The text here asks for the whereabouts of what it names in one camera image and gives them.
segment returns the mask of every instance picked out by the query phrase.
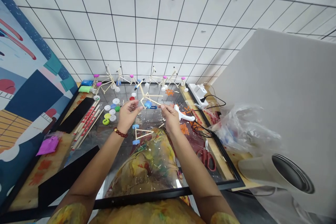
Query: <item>yellow cloth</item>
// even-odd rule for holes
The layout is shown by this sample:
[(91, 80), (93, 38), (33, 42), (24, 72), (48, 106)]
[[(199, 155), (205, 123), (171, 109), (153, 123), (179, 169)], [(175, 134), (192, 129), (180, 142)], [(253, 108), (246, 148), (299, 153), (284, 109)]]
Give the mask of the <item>yellow cloth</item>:
[[(183, 185), (175, 154), (164, 130), (140, 138), (133, 154), (119, 168), (105, 198), (147, 193)], [(90, 224), (102, 223), (204, 223), (188, 205), (187, 197), (99, 210)], [(83, 223), (85, 207), (80, 203), (60, 209), (48, 223)], [(239, 224), (226, 213), (216, 213), (211, 224)]]

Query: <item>painted wall art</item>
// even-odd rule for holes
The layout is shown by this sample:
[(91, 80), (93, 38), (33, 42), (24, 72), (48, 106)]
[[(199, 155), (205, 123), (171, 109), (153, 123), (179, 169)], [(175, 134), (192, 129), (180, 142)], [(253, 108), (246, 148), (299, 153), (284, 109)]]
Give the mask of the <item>painted wall art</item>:
[(0, 0), (0, 205), (77, 84), (13, 0)]

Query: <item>power strip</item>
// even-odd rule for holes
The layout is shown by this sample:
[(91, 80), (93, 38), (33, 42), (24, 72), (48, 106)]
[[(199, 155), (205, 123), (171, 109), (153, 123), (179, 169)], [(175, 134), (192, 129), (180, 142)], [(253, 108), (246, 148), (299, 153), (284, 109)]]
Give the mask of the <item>power strip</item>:
[(206, 100), (204, 102), (201, 102), (201, 99), (204, 98), (204, 95), (206, 95), (206, 93), (207, 93), (207, 91), (205, 90), (203, 84), (200, 84), (200, 85), (189, 84), (189, 87), (190, 87), (190, 91), (195, 96), (197, 103), (202, 108), (207, 107), (209, 105), (209, 103)]

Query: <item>pink paper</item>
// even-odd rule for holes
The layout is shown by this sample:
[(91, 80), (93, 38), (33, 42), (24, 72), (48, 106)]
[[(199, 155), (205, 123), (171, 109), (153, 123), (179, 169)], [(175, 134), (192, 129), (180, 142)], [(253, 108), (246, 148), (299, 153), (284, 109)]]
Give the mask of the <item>pink paper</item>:
[(55, 152), (57, 144), (58, 144), (57, 136), (52, 136), (51, 138), (44, 140), (36, 156)]

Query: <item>glue gun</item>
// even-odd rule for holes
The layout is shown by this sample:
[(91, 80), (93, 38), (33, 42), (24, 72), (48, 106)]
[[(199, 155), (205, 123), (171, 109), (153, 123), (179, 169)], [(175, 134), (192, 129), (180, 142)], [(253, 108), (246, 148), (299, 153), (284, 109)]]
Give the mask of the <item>glue gun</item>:
[(178, 112), (178, 119), (181, 121), (181, 119), (184, 119), (184, 120), (187, 120), (187, 121), (195, 121), (195, 117), (194, 116), (192, 116), (192, 117), (190, 117), (190, 116), (187, 116), (187, 115), (184, 115), (184, 114), (182, 114), (181, 112), (180, 112), (180, 109), (179, 109), (179, 107), (178, 107), (178, 105), (177, 104), (175, 104), (174, 105), (174, 109)]

